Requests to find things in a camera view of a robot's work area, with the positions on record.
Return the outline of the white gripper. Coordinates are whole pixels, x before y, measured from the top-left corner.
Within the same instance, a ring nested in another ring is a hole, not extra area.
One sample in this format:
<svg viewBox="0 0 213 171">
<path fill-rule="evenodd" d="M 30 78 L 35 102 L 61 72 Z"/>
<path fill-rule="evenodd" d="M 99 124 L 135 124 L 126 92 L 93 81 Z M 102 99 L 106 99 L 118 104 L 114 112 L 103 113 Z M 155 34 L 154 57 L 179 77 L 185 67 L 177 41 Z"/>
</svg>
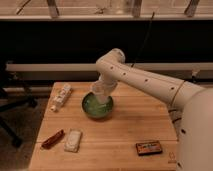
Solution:
<svg viewBox="0 0 213 171">
<path fill-rule="evenodd" d="M 109 80 L 103 76 L 99 77 L 98 82 L 102 84 L 106 96 L 109 96 L 117 87 L 116 80 Z"/>
</svg>

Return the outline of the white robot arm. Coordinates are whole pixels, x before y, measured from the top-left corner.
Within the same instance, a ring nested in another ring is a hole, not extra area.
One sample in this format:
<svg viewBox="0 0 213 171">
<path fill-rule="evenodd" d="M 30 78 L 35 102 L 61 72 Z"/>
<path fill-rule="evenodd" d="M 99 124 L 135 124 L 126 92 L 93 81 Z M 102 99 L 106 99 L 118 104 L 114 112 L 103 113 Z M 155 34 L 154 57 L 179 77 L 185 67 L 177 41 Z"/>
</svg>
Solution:
<svg viewBox="0 0 213 171">
<path fill-rule="evenodd" d="M 182 112 L 176 171 L 213 171 L 213 88 L 124 64 L 125 55 L 112 49 L 96 61 L 104 86 L 122 81 Z"/>
</svg>

